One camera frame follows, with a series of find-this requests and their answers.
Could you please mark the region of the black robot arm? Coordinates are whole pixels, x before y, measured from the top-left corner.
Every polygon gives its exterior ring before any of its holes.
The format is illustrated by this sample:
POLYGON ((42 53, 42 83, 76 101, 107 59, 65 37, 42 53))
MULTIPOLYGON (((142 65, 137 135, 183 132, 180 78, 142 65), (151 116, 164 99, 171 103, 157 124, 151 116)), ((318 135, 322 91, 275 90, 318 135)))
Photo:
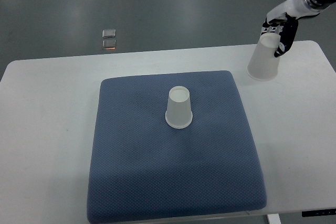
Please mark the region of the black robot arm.
POLYGON ((300 19, 313 18, 335 3, 335 0, 286 0, 266 15, 261 35, 279 31, 276 58, 288 52, 293 44, 300 19))

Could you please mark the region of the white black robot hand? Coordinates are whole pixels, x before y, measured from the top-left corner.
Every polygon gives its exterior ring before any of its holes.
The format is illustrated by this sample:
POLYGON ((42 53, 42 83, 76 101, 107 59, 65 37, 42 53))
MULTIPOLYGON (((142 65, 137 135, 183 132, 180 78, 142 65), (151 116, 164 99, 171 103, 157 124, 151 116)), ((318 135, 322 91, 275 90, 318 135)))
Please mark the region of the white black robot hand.
POLYGON ((298 29, 298 19, 319 13, 320 9, 313 5, 312 0, 286 0, 266 15, 260 35, 277 30, 280 41, 274 56, 278 58, 290 50, 298 29))

